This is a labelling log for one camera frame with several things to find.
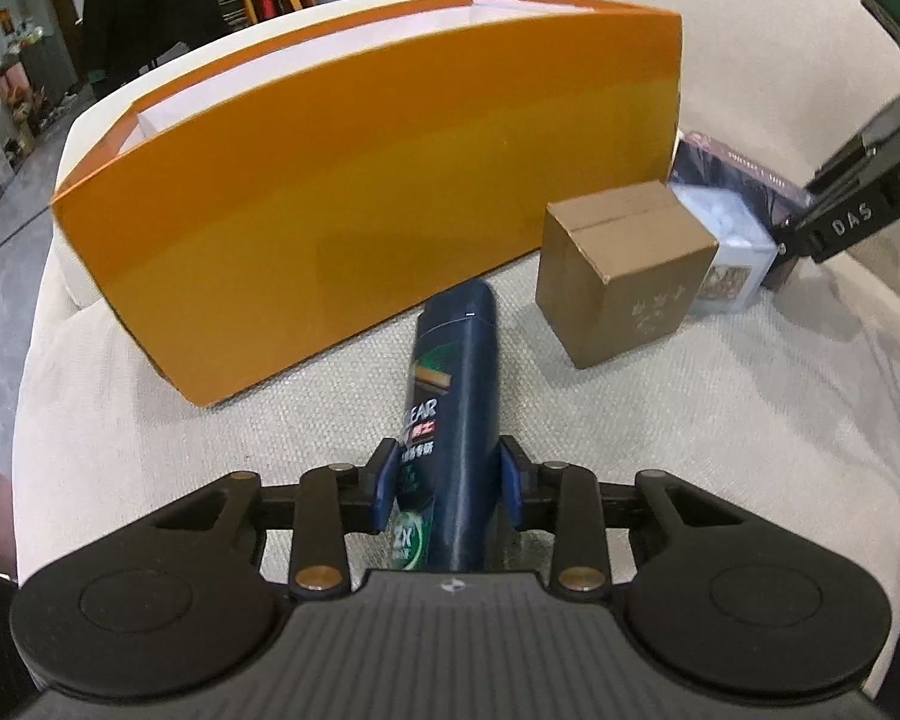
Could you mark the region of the purple photo card box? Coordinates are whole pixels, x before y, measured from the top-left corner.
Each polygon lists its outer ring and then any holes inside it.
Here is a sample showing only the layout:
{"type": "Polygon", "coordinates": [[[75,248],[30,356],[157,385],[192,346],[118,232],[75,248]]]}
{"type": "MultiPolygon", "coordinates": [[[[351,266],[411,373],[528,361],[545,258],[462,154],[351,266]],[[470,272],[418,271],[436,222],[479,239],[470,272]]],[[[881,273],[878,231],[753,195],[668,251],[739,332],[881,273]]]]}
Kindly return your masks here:
{"type": "MultiPolygon", "coordinates": [[[[740,193],[774,242],[774,227],[811,205],[811,197],[798,185],[699,132],[688,132],[679,138],[667,186],[671,184],[728,188],[740,193]]],[[[777,257],[759,289],[779,291],[793,268],[795,260],[784,260],[777,244],[777,257]]]]}

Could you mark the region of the dark blue shampoo bottle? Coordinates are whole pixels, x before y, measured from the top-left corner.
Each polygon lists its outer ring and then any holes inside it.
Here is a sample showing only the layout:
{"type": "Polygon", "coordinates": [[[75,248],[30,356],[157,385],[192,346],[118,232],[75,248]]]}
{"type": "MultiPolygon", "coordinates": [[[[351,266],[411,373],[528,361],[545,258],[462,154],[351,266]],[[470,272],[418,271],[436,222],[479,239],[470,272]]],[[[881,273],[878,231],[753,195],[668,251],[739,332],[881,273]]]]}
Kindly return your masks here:
{"type": "Polygon", "coordinates": [[[500,496],[497,302],[486,281],[428,299],[416,322],[391,564],[478,572],[500,496]]]}

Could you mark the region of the clear box of cotton swabs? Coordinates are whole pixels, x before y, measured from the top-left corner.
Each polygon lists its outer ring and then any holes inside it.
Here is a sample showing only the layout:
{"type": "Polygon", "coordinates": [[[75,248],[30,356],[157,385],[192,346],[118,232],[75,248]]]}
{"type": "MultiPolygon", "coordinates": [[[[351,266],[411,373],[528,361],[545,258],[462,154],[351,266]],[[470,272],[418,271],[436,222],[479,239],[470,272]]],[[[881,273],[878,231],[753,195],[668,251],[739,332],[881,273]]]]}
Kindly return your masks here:
{"type": "Polygon", "coordinates": [[[717,254],[691,312],[703,316],[748,309],[777,257],[777,244],[740,193],[686,184],[671,184],[670,188],[717,241],[717,254]]]}

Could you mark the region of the beige sofa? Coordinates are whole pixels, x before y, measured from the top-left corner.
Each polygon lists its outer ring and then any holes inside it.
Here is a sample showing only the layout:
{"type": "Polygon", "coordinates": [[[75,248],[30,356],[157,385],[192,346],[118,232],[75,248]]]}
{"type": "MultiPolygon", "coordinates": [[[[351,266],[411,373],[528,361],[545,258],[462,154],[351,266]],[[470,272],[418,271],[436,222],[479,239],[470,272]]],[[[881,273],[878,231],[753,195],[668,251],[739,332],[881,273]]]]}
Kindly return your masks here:
{"type": "Polygon", "coordinates": [[[344,0],[74,126],[20,390],[38,713],[829,718],[900,639],[900,300],[667,177],[674,0],[344,0]]]}

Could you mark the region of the small brown cardboard box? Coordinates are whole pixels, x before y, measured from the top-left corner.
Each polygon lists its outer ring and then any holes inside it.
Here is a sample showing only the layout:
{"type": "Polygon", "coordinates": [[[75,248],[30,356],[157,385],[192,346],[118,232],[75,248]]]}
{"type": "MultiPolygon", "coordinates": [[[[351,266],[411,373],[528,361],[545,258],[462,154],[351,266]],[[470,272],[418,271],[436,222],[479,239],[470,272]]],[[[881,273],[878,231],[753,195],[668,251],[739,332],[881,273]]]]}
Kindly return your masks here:
{"type": "Polygon", "coordinates": [[[578,369],[669,337],[717,241],[660,182],[551,203],[536,305],[578,369]]]}

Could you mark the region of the orange storage box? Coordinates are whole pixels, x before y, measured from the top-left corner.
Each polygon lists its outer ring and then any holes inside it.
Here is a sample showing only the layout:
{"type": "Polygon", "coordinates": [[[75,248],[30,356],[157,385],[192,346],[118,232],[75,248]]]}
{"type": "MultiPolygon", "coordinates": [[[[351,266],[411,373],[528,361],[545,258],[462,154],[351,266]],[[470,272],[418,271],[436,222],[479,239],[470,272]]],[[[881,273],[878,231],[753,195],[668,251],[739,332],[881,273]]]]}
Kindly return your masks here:
{"type": "Polygon", "coordinates": [[[344,2],[131,99],[53,216],[159,374],[214,405],[667,174],[683,23],[610,0],[344,2]]]}

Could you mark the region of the black dining chairs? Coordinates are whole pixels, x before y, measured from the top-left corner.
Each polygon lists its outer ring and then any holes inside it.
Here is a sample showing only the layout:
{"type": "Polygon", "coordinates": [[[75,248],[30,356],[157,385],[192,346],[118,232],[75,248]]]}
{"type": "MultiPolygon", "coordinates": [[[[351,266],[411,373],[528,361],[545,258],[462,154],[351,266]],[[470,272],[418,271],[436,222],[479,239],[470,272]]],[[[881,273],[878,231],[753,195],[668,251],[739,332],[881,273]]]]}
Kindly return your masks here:
{"type": "Polygon", "coordinates": [[[84,0],[82,62],[100,101],[176,44],[193,50],[227,32],[217,0],[84,0]]]}

